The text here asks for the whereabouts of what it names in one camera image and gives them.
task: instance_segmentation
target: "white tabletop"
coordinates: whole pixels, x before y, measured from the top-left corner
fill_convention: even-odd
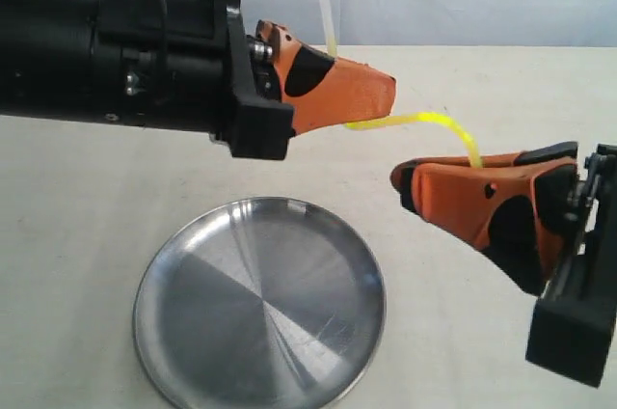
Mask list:
[[[396,113],[448,113],[484,153],[579,140],[582,159],[617,143],[617,49],[340,53],[398,79]],[[383,270],[383,340],[341,409],[615,407],[615,353],[598,390],[527,363],[534,299],[400,207],[392,167],[461,153],[455,136],[428,124],[313,131],[276,163],[233,160],[200,134],[0,119],[0,407],[169,407],[133,351],[140,278],[181,226],[258,195],[332,210]]]

